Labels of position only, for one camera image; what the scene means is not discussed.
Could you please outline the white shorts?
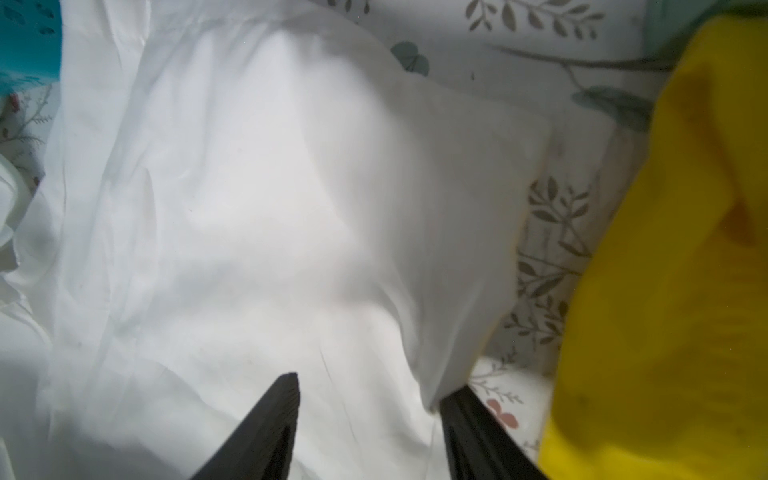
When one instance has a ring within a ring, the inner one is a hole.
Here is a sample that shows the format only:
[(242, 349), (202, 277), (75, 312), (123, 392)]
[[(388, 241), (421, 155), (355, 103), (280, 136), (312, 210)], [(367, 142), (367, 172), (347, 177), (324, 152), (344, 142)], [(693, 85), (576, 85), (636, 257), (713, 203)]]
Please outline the white shorts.
[(309, 1), (65, 1), (1, 310), (5, 479), (187, 479), (281, 374), (293, 479), (445, 479), (545, 119)]

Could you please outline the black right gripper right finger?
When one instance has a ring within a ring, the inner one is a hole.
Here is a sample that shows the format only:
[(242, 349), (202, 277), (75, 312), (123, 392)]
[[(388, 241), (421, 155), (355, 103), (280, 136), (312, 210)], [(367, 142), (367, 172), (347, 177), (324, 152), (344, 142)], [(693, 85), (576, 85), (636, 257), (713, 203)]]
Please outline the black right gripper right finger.
[(469, 387), (442, 399), (439, 413), (452, 480), (546, 480)]

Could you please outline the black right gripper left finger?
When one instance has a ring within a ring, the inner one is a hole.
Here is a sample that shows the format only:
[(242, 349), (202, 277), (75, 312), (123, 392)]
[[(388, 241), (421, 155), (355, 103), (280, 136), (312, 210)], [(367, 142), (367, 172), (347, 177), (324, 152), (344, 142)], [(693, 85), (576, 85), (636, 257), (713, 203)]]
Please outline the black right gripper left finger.
[(279, 376), (192, 480), (286, 480), (299, 407), (298, 375)]

